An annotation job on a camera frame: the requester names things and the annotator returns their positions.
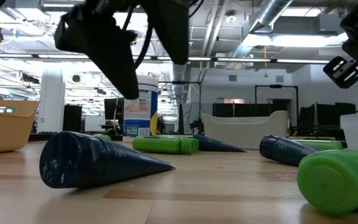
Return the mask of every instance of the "ceiling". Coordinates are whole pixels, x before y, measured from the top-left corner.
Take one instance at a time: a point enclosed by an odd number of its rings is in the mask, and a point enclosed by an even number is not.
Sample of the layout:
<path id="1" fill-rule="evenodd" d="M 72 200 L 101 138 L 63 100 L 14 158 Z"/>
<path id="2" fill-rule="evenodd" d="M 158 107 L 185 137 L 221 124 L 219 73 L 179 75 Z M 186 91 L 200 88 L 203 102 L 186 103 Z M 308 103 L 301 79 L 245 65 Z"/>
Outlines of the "ceiling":
<path id="1" fill-rule="evenodd" d="M 10 54 L 65 54 L 55 48 L 53 33 L 60 20 L 69 6 L 78 4 L 80 1 L 44 1 L 44 6 L 40 7 L 38 3 L 24 3 L 26 1 L 12 1 L 3 6 L 0 10 L 0 28 L 4 35 L 4 40 L 0 44 L 0 53 Z M 217 33 L 217 38 L 211 46 L 211 54 L 223 54 L 228 56 L 235 50 L 244 40 L 245 36 L 242 31 L 244 21 L 247 16 L 253 15 L 260 9 L 262 1 L 229 1 L 225 12 L 221 12 L 222 2 L 219 4 L 218 11 L 215 18 L 211 18 L 211 11 L 214 1 L 205 0 L 199 11 L 189 20 L 189 50 L 191 56 L 206 55 L 202 54 L 204 38 L 208 32 L 208 23 L 215 21 L 214 28 L 218 26 L 218 20 L 221 13 L 232 11 L 232 15 L 236 17 L 234 22 L 226 21 L 223 17 L 220 29 Z M 285 27 L 285 18 L 291 17 L 291 20 L 313 19 L 320 14 L 328 13 L 332 16 L 343 16 L 349 9 L 358 3 L 357 0 L 348 1 L 294 1 L 282 14 L 282 23 Z M 145 34 L 147 30 L 147 16 L 142 12 L 142 9 L 137 8 L 136 13 L 133 13 L 131 23 L 128 29 L 136 30 L 141 34 Z M 127 14 L 116 13 L 114 18 L 117 24 L 123 25 Z M 212 44 L 212 36 L 208 39 L 209 45 Z M 139 55 L 143 45 L 142 38 L 132 47 L 132 53 Z M 330 44 L 326 47 L 288 47 L 286 45 L 267 45 L 265 47 L 255 46 L 250 51 L 254 58 L 295 58 L 295 59 L 331 59 L 336 55 L 343 55 L 340 45 Z M 162 47 L 156 34 L 152 36 L 151 45 L 147 51 L 147 55 L 167 55 Z M 80 103 L 84 105 L 87 113 L 96 114 L 102 111 L 103 100 L 105 97 L 117 97 L 119 92 L 111 89 L 113 86 L 100 72 L 95 64 L 92 62 L 63 62 L 65 63 L 64 74 L 67 76 L 66 101 L 67 103 Z M 6 60 L 0 58 L 0 85 L 27 85 L 20 77 L 21 73 L 30 75 L 42 81 L 43 61 L 23 61 L 23 60 Z M 190 67 L 199 67 L 198 62 L 192 62 Z M 265 68 L 264 63 L 254 63 L 247 67 L 247 69 Z M 291 72 L 299 68 L 298 65 L 288 64 L 269 64 L 268 68 L 287 69 Z M 171 63 L 143 63 L 138 69 L 137 73 L 141 75 L 154 75 L 160 81 L 172 81 L 178 79 L 173 71 Z M 81 75 L 81 83 L 72 81 L 73 75 Z M 189 79 L 190 76 L 182 75 L 182 79 Z M 106 95 L 97 94 L 95 90 L 70 90 L 70 87 L 86 87 L 86 86 L 100 86 L 110 87 Z M 160 89 L 163 90 L 158 104 L 158 112 L 165 116 L 171 116 L 177 112 L 177 91 L 180 95 L 186 95 L 187 86 L 172 86 L 171 84 L 160 84 Z M 8 98 L 38 98 L 39 88 L 34 89 L 13 89 L 0 88 L 0 96 Z"/>

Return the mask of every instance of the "white column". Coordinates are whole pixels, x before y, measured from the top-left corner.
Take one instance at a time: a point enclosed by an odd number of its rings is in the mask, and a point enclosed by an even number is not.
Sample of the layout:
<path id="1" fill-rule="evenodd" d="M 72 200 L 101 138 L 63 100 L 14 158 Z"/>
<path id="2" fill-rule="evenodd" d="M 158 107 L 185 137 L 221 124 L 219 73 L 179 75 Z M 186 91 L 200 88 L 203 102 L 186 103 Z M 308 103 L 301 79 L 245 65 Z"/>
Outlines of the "white column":
<path id="1" fill-rule="evenodd" d="M 60 63 L 44 63 L 37 132 L 63 130 L 66 83 Z"/>

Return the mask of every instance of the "desk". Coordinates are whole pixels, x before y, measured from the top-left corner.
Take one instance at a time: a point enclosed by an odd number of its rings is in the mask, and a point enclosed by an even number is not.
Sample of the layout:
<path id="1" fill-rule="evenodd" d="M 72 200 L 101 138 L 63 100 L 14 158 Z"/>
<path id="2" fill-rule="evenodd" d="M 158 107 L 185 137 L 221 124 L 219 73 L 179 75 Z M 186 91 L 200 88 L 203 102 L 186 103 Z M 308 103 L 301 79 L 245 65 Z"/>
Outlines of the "desk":
<path id="1" fill-rule="evenodd" d="M 296 167 L 247 153 L 151 154 L 177 169 L 91 190 L 50 189 L 39 177 L 45 142 L 0 153 L 3 224 L 358 223 L 310 207 Z"/>

